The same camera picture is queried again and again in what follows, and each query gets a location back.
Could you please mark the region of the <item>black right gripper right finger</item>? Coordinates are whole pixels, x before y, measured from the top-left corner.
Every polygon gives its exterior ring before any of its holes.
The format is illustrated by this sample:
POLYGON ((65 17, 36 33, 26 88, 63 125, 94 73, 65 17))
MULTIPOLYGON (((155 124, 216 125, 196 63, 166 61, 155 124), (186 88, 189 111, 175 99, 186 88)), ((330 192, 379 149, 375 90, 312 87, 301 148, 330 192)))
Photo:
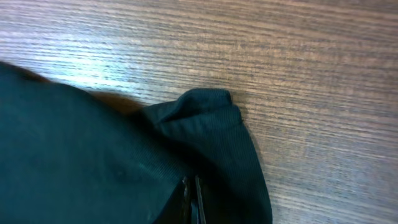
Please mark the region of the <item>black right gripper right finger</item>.
POLYGON ((204 203, 204 188, 203 181, 199 176, 195 177, 195 190, 196 190, 196 223, 197 224, 207 224, 206 221, 206 212, 205 212, 205 203, 204 203))

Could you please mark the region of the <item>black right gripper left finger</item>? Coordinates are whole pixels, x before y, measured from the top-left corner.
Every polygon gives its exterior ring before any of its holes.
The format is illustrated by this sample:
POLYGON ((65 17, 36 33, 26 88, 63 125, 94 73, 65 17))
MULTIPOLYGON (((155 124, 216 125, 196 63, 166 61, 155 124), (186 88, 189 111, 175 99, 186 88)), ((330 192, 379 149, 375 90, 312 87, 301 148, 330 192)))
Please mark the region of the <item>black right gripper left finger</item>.
POLYGON ((190 180, 184 177, 172 192, 153 224, 191 223, 191 194, 190 180))

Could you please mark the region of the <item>black polo shirt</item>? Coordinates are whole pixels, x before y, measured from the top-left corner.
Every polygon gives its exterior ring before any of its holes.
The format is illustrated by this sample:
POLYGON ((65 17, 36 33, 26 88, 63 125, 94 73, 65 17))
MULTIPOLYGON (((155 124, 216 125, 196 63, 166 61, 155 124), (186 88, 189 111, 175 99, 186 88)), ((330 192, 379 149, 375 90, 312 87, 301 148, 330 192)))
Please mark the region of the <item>black polo shirt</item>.
POLYGON ((153 223, 184 177, 207 223, 271 223, 254 144, 229 91, 197 88, 122 114, 1 64, 1 222, 153 223))

